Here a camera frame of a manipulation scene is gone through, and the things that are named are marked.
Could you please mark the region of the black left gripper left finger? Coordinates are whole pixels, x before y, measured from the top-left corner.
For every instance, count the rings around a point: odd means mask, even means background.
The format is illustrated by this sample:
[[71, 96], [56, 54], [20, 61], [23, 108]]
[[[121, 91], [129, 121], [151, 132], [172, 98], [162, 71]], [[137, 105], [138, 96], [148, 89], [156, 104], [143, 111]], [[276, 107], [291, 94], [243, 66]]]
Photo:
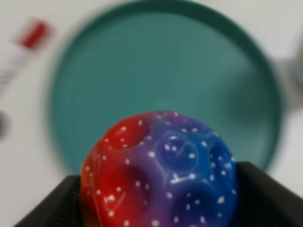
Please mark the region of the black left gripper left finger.
[[81, 227], [79, 204], [80, 176], [65, 177], [15, 227]]

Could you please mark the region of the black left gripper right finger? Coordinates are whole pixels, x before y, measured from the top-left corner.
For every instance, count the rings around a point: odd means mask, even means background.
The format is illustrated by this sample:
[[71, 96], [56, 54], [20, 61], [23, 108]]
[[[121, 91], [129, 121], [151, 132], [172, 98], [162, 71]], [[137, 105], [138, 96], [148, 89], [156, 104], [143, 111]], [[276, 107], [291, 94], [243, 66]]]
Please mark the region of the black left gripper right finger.
[[303, 199], [250, 162], [237, 163], [234, 227], [301, 227]]

